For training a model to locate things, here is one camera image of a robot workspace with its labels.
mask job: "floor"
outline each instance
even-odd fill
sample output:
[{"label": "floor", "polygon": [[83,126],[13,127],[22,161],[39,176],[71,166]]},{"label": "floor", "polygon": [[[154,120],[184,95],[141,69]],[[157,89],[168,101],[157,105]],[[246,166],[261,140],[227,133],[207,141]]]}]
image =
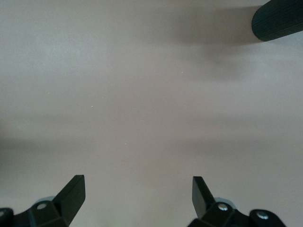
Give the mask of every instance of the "floor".
[{"label": "floor", "polygon": [[0,207],[85,175],[71,227],[186,227],[192,177],[302,225],[303,33],[266,0],[0,2]]}]

